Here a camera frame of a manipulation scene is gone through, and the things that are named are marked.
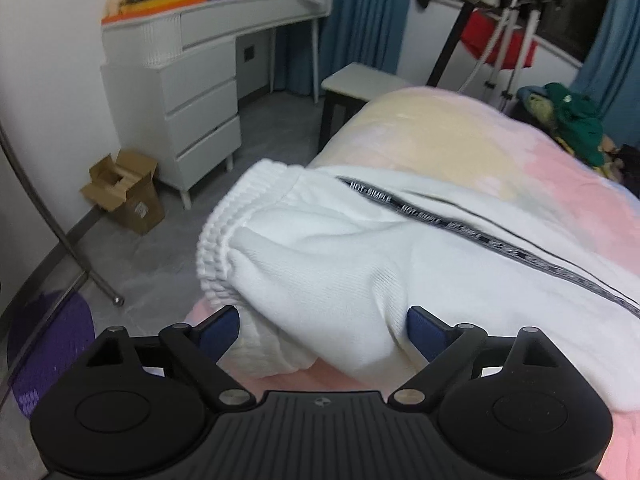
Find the tripod stand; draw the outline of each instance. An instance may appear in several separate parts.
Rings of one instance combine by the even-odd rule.
[[[533,36],[538,30],[538,24],[540,23],[540,13],[542,12],[543,6],[548,3],[555,3],[557,7],[562,4],[561,0],[512,0],[511,5],[503,10],[500,20],[498,20],[498,25],[495,28],[491,38],[489,39],[484,52],[482,53],[482,56],[478,59],[478,62],[476,63],[476,66],[474,67],[472,73],[460,87],[458,92],[462,93],[469,85],[469,83],[473,81],[482,65],[486,63],[486,60],[494,50],[498,38],[500,38],[500,35],[502,35],[502,41],[500,43],[498,55],[494,63],[494,68],[489,79],[484,82],[484,92],[482,94],[483,101],[490,102],[492,100],[498,81],[498,74],[500,73],[500,70],[502,70],[502,66],[504,65],[504,59],[506,58],[507,51],[511,44],[513,31],[515,30],[516,22],[518,21],[518,17],[520,15],[520,9],[524,6],[529,6],[529,17],[527,19],[527,25],[524,32],[522,45],[520,46],[520,51],[518,53],[518,59],[516,60],[516,65],[513,71],[511,72],[507,88],[504,89],[504,91],[500,94],[502,98],[500,99],[498,110],[504,111],[507,104],[511,101],[511,99],[513,99],[514,90],[517,88],[524,63],[527,59],[527,54],[529,53],[531,43],[533,42]]]

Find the electrical outlet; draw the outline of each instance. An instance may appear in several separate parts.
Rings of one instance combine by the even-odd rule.
[[[255,46],[248,46],[244,50],[244,62],[251,61],[255,57]]]

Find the white wall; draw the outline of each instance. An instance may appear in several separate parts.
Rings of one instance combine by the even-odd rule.
[[[422,9],[415,0],[411,0],[398,62],[397,74],[400,77],[415,84],[426,83],[458,16],[460,5],[453,0],[431,0],[427,8]],[[536,40],[540,44],[533,66],[522,71],[518,88],[526,85],[543,86],[551,82],[570,85],[580,68],[580,62],[545,40],[541,38]],[[473,70],[475,63],[476,60],[459,43],[438,86],[447,90],[458,90]],[[468,86],[465,94],[480,98],[484,89],[483,84],[490,72],[489,66],[483,67]],[[507,86],[510,75],[511,70],[500,72],[498,79],[500,91]]]
[[[88,168],[119,149],[100,78],[104,2],[0,0],[0,118],[66,230],[90,209]],[[0,157],[0,312],[54,244]]]

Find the blue curtain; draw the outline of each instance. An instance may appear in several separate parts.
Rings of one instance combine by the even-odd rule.
[[[617,145],[640,144],[640,0],[609,0],[572,89],[598,104]]]
[[[321,22],[321,80],[357,61],[385,72],[398,67],[409,0],[334,0]],[[281,27],[276,47],[276,88],[312,91],[311,24]]]

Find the dresser drawer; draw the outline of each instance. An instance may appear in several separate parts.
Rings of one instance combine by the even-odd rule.
[[[160,70],[164,110],[169,113],[235,76],[235,39],[201,46],[183,54]]]
[[[183,189],[197,181],[240,147],[240,119],[235,117],[191,146],[177,160]]]
[[[318,8],[304,0],[220,0],[182,13],[182,46],[187,48],[225,34],[270,28],[273,24],[318,14]]]
[[[166,120],[174,155],[180,155],[237,113],[238,91],[234,80],[180,108]]]

